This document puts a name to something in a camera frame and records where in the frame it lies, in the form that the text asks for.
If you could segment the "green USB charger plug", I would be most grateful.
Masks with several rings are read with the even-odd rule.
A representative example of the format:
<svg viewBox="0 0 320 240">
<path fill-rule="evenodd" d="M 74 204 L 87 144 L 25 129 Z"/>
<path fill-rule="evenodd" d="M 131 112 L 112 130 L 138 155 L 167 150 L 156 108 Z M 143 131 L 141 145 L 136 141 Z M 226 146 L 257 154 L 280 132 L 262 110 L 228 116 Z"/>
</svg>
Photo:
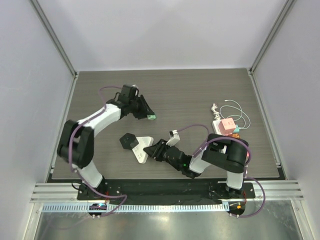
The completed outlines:
<svg viewBox="0 0 320 240">
<path fill-rule="evenodd" d="M 150 120 L 150 121 L 153 121 L 153 120 L 155 120 L 157 117 L 156 117 L 156 115 L 147 115 L 147 119 L 148 120 Z"/>
</svg>

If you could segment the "white triangular power socket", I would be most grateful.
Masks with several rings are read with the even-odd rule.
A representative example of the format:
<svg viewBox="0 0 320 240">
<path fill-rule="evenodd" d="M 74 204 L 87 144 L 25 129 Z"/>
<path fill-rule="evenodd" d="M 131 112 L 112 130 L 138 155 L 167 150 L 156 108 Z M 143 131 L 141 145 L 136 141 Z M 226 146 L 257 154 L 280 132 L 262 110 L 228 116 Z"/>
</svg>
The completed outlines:
<svg viewBox="0 0 320 240">
<path fill-rule="evenodd" d="M 136 145 L 132 151 L 139 164 L 145 164 L 148 158 L 148 154 L 144 151 L 144 148 L 148 148 L 153 145 L 154 138 L 150 136 L 137 137 L 138 145 Z"/>
</svg>

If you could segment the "black cube socket adapter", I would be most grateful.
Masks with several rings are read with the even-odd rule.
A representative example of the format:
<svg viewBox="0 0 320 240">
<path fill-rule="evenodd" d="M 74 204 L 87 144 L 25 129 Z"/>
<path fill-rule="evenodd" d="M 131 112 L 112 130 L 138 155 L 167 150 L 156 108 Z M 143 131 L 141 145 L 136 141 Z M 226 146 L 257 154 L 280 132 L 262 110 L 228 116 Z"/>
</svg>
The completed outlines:
<svg viewBox="0 0 320 240">
<path fill-rule="evenodd" d="M 136 136 L 132 133 L 124 134 L 120 139 L 120 144 L 125 150 L 132 150 L 136 146 L 138 146 L 139 141 Z"/>
</svg>

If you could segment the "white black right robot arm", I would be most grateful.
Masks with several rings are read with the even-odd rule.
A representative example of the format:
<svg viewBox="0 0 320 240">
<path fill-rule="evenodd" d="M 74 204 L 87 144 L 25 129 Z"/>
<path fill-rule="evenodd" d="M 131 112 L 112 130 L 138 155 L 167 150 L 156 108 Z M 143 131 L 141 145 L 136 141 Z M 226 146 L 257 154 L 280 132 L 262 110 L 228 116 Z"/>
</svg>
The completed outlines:
<svg viewBox="0 0 320 240">
<path fill-rule="evenodd" d="M 225 191 L 229 198 L 241 197 L 247 161 L 251 159 L 249 143 L 243 139 L 211 133 L 207 142 L 193 156 L 160 139 L 143 151 L 157 162 L 166 162 L 184 176 L 199 177 L 210 165 L 227 173 Z"/>
</svg>

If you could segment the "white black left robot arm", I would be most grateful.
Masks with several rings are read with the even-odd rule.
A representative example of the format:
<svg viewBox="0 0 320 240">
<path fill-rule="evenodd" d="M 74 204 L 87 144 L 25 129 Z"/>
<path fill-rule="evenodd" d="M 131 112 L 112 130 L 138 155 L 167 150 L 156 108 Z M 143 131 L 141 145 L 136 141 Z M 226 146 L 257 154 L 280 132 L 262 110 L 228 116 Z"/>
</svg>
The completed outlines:
<svg viewBox="0 0 320 240">
<path fill-rule="evenodd" d="M 104 105 L 95 113 L 78 121 L 66 121 L 57 146 L 57 155 L 69 164 L 71 171 L 78 173 L 95 200 L 102 199 L 107 192 L 105 178 L 93 161 L 95 137 L 129 114 L 138 120 L 156 119 L 136 85 L 125 84 L 119 89 L 114 98 L 103 100 Z"/>
</svg>

